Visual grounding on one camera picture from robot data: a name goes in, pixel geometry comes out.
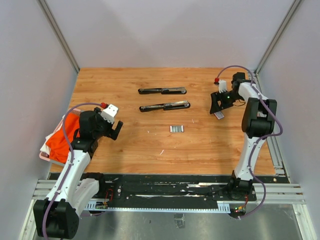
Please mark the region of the staple box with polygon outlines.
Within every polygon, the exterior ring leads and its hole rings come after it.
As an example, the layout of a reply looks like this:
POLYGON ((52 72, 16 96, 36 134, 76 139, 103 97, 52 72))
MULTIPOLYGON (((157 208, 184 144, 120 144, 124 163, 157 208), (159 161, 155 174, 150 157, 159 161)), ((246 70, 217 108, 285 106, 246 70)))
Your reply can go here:
POLYGON ((214 115, 218 120, 221 120, 225 117, 221 111, 215 112, 214 115))

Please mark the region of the black stapler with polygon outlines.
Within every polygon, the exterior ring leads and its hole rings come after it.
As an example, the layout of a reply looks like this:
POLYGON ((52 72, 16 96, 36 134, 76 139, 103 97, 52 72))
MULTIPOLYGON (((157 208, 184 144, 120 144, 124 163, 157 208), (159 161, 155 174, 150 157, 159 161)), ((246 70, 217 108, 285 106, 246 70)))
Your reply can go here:
POLYGON ((157 94, 162 95, 185 95, 187 90, 184 87, 163 87, 163 88, 139 88, 140 95, 157 94))
POLYGON ((145 113, 145 112, 151 112, 155 110, 170 111, 170 110, 188 109, 190 107, 191 107, 191 104, 187 100, 183 100, 183 101, 176 101, 176 102, 167 102, 167 103, 160 103, 160 104, 154 104, 154 105, 140 106, 139 110, 140 112, 145 113))

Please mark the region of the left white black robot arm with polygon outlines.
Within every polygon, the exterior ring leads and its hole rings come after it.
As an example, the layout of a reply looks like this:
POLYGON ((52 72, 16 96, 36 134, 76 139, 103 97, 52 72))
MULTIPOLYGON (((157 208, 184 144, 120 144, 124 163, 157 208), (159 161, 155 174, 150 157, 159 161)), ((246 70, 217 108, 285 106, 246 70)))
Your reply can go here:
POLYGON ((72 139, 67 139, 66 163, 53 188, 45 199, 33 205, 33 214, 38 236, 71 240, 77 233, 80 216, 90 199, 101 198, 107 193, 102 173, 81 176, 90 163, 98 141, 102 137, 116 140, 123 126, 119 121, 114 126, 118 107, 113 104, 94 103, 94 110, 79 115, 79 127, 72 139))

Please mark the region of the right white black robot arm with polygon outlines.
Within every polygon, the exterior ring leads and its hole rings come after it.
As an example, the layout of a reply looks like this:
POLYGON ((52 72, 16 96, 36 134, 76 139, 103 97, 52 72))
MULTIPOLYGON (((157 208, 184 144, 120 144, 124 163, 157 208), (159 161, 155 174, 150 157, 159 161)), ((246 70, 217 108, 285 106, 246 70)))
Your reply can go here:
POLYGON ((277 101, 265 97, 256 84, 245 79, 245 73, 237 72, 232 76, 231 90, 227 90, 226 81, 216 77, 214 83, 218 91, 210 94, 210 114, 217 114, 230 108, 238 100, 246 103, 241 129, 244 133, 244 145, 239 162, 232 171, 226 187, 217 192, 232 200, 248 196, 253 189, 253 173, 262 145, 273 133, 277 101))

